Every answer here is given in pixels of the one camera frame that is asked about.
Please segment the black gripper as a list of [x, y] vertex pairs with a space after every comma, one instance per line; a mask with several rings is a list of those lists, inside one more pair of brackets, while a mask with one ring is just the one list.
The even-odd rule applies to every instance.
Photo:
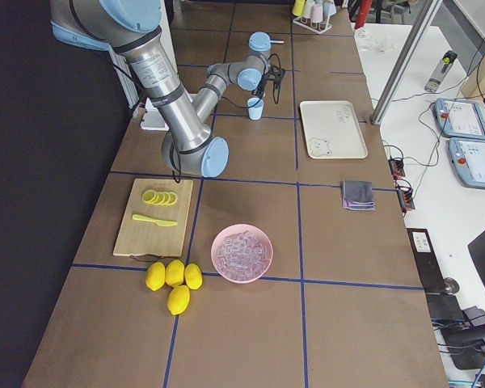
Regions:
[[265, 89], [266, 85], [269, 81], [268, 76], [263, 76], [260, 81], [258, 86], [255, 88], [255, 97], [264, 97], [265, 96]]

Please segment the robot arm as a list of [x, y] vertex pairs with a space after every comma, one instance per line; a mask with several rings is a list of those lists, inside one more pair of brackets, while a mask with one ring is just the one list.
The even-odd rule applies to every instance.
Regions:
[[77, 47], [124, 57], [169, 128], [162, 156], [177, 173], [217, 177], [229, 147], [193, 107], [161, 44], [158, 1], [52, 1], [54, 36]]
[[254, 91], [271, 69], [271, 37], [266, 32], [254, 32], [248, 45], [250, 52], [244, 61], [218, 63], [208, 68], [207, 80], [192, 100], [201, 122], [211, 114], [228, 86]]

